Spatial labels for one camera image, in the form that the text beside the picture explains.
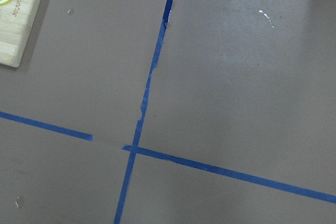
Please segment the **bamboo cutting board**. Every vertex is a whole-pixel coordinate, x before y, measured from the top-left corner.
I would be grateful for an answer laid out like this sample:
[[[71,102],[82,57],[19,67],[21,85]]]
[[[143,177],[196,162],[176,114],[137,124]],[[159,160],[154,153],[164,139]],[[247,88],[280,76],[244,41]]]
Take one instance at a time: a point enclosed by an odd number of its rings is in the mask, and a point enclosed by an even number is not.
[[[1,5],[1,64],[17,68],[41,0],[11,0]]]

